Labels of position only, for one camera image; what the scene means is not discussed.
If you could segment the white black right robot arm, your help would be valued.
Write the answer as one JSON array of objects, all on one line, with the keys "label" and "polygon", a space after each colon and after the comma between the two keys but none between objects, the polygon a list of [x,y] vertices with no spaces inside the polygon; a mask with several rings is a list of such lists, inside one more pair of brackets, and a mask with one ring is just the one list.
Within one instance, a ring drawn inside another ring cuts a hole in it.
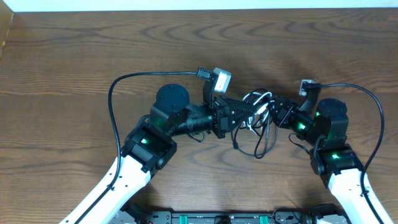
[{"label": "white black right robot arm", "polygon": [[374,193],[364,166],[346,143],[349,119],[344,102],[325,98],[317,104],[315,116],[292,100],[275,98],[272,120],[291,129],[312,145],[310,164],[324,186],[342,206],[350,223],[392,223]]}]

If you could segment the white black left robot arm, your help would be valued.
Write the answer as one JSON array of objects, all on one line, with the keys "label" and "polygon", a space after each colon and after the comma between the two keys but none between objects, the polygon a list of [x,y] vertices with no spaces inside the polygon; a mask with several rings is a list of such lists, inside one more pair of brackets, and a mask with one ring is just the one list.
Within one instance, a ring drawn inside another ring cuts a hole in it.
[{"label": "white black left robot arm", "polygon": [[177,144],[173,136],[214,132],[221,139],[255,110],[250,103],[223,96],[193,105],[183,86],[164,85],[149,115],[127,135],[107,174],[62,222],[109,223],[174,156]]}]

